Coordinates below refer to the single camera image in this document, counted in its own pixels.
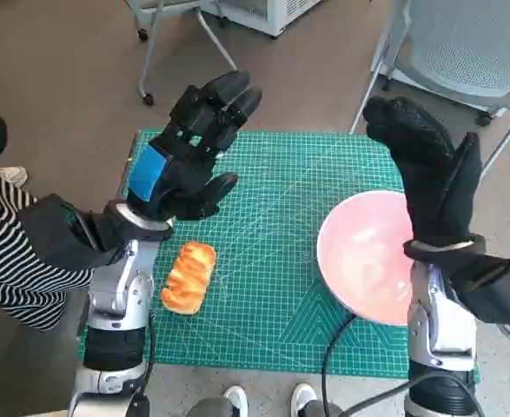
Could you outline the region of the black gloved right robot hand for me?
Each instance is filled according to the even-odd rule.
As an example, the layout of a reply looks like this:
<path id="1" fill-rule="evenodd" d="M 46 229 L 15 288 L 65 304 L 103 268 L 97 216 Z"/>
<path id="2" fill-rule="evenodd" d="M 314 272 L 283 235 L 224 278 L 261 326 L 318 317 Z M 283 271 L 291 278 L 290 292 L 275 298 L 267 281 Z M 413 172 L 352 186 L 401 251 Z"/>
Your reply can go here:
<path id="1" fill-rule="evenodd" d="M 367 136 L 390 152 L 401 174 L 413 237 L 435 247 L 473 240 L 474 195 L 482 171 L 480 139 L 455 147 L 446 128 L 405 97 L 368 99 Z"/>

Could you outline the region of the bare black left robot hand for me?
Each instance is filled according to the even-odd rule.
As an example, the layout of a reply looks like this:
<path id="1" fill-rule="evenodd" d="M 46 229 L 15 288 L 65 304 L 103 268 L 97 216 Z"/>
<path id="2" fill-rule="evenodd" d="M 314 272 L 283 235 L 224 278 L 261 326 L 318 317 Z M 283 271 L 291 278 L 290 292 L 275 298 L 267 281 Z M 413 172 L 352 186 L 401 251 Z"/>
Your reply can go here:
<path id="1" fill-rule="evenodd" d="M 214 176 L 213 168 L 262 99 L 262 91 L 249 83 L 248 72 L 232 70 L 202 87 L 186 88 L 169 123 L 141 151 L 129 174 L 126 202 L 136 213 L 165 221 L 217 212 L 238 176 Z"/>

